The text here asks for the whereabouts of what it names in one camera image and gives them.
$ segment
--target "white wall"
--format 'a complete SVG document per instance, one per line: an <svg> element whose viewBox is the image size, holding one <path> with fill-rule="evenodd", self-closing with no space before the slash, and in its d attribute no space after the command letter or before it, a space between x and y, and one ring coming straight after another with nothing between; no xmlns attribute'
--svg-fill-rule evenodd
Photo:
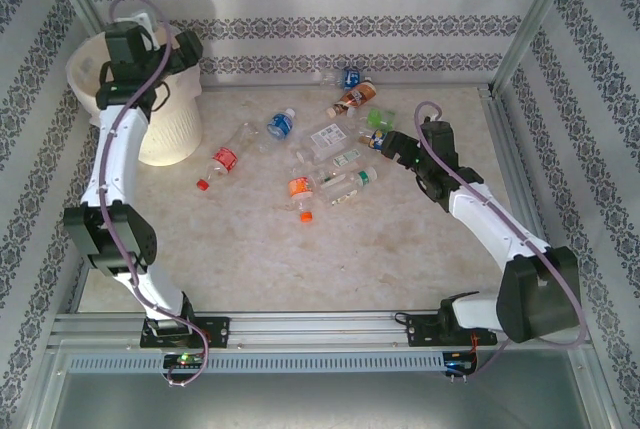
<svg viewBox="0 0 640 429"><path fill-rule="evenodd" d="M623 427L640 426L640 0L555 0L504 94Z"/></svg>
<svg viewBox="0 0 640 429"><path fill-rule="evenodd" d="M80 258L61 226L95 147L66 84L86 37L68 0L0 0L0 427L22 416Z"/></svg>
<svg viewBox="0 0 640 429"><path fill-rule="evenodd" d="M95 0L105 15L110 1ZM155 0L205 40L204 83L232 85L345 64L380 82L489 82L532 1Z"/></svg>

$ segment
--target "wastebasket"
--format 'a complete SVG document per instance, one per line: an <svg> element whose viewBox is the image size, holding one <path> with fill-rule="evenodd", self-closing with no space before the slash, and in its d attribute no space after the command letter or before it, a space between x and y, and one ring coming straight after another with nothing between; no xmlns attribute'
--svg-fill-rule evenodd
<svg viewBox="0 0 640 429"><path fill-rule="evenodd" d="M156 37L160 44L166 40L164 30ZM96 92L100 88L100 68L109 60L104 33L87 39L67 63L67 80L82 106L91 115L91 124L100 124L100 110ZM196 150L202 139L202 124L195 98L202 94L200 67L194 66L165 78L171 96L151 117L147 134L142 141L139 160L152 166L168 166L186 159ZM166 87L156 89L154 107L160 106L167 95Z"/></svg>

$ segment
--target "purple cable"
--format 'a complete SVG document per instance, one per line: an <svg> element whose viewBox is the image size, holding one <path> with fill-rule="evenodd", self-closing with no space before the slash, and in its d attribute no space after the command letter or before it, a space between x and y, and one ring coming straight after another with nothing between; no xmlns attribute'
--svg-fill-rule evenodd
<svg viewBox="0 0 640 429"><path fill-rule="evenodd" d="M571 302L571 305L573 306L574 311L576 311L576 315L578 316L578 321L580 323L580 333L578 334L578 337L576 338L575 341L573 341L571 343L568 343L568 344L561 344L561 343L557 343L557 342L547 341L545 339L540 339L540 340L546 342L550 346L553 346L553 347L555 347L557 349L575 349L575 348L577 348L578 346L580 346L585 341L585 339L587 337L587 322L585 320L584 312L582 311L582 307L580 307L580 302L578 301L578 299L576 298L575 294L573 293L573 291L571 290L571 288L567 284L567 281L565 281L564 278L562 277L562 275L558 272L558 270L555 267L553 267L553 264L551 264L551 261L549 261L547 256L545 256L542 253L542 251L540 251L540 249L538 249L533 243L531 243L527 239L527 236L525 234L523 234L522 231L520 229L518 229L518 227L513 222L511 222L511 220L502 212L502 210L498 206L496 206L493 202L491 202L483 194L481 194L476 189L474 189L473 186L471 186L471 184L469 184L467 181L462 179L458 174L456 174L453 171L453 169L451 169L442 159L440 159L438 157L438 155L435 153L435 151L427 143L427 140L425 139L424 134L422 134L422 130L420 129L420 109L422 109L424 106L431 106L431 107L435 108L438 111L438 116L436 116L435 120L440 119L440 116L442 115L442 109L440 108L440 106L438 106L436 103L431 102L431 101L424 101L424 102L420 103L418 105L418 107L416 107L416 111L415 111L414 116L413 116L413 122L414 122L414 124L416 126L416 130L418 131L418 137L420 138L420 144L422 145L422 147L424 147L424 149L427 151L427 153L429 153L429 156L431 156L431 158L434 161L436 161L436 163L442 169L444 169L444 171L447 174L449 174L453 179L455 179L456 182L458 182L462 187L464 187L471 194L473 194L473 196L476 199L478 199L482 204L485 204L485 205L489 206L489 208L500 218L500 220L502 222L504 222L506 224L506 226L514 232L514 234L518 237L518 239L520 239L520 241L523 244L525 244L529 249L531 249L531 251L538 257L538 259L540 259L542 264L544 264L544 266L549 270L549 272L556 279L556 281L558 281L558 284L560 285L560 287L562 288L564 293L567 295L567 298L569 299L569 302ZM487 361L487 363L485 363L483 368L486 367L487 365L489 365L490 363L492 363L492 361L496 358L496 356L498 356L505 347L506 347L506 344L504 344L493 355L493 357L489 361Z"/></svg>
<svg viewBox="0 0 640 429"><path fill-rule="evenodd" d="M112 21L114 20L113 16L114 16L115 8L122 1L124 0L114 0L111 3L111 6L109 7L109 18ZM151 9L153 9L156 15L158 16L158 18L162 20L163 28L167 35L167 46L164 51L164 54L162 55L162 60L160 61L160 64L158 65L155 72L149 77L149 79L142 86L140 86L140 88L135 92L135 94L133 94L133 96L131 96L129 100L125 103L125 105L122 107L122 110L120 111L120 113L118 113L118 116L113 121L111 129L109 130L109 134L107 135L107 139L105 140L104 148L102 150L102 158L100 159L100 171L98 174L98 184L100 187L98 192L98 195L100 198L100 212L102 213L102 217L104 219L105 225L107 226L107 230L109 231L109 234L113 238L113 241L115 242L116 247L118 248L118 251L120 251L120 255L124 258L127 264L127 268L131 273L131 281L132 281L131 286L133 290L133 295L140 302L140 304L142 304L143 306L149 309L153 309L157 313L162 314L163 316L168 317L176 322L179 322L180 324L184 324L185 326L190 327L202 339L202 343L203 343L202 364L200 365L200 369L198 369L198 371L195 374L193 374L190 378L184 381L174 382L173 379L171 379L171 370L169 370L167 373L167 380L169 381L169 385L171 386L177 385L177 386L184 387L187 384L195 381L204 372L205 368L207 367L207 362L209 360L209 339L207 335L204 333L204 331L202 331L198 326L196 326L190 321L187 321L186 319L183 319L181 317L171 314L169 311L167 311L162 307L154 305L152 302L147 300L144 297L144 295L140 292L140 289L138 289L140 279L138 278L138 273L136 271L135 265L133 264L133 260L131 259L131 256L127 252L127 248L122 242L122 239L120 239L120 236L118 236L118 233L113 224L113 221L111 220L111 216L109 215L109 210L107 209L107 198L106 198L106 189L105 189L106 174L107 174L107 158L109 156L109 149L111 148L111 143L113 142L118 126L120 125L120 122L122 122L122 119L124 119L125 114L131 108L131 106L138 100L138 98L142 94L144 94L144 92L147 89L151 87L151 85L156 81L156 79L160 76L160 74L162 74L162 71L164 70L165 66L167 65L167 62L169 61L169 56L171 55L171 28L169 27L169 23L167 22L167 19L162 14L162 11L160 11L160 9L158 9L158 7L156 7L156 5L149 0L137 0L137 1L141 1L147 6L149 6Z"/></svg>

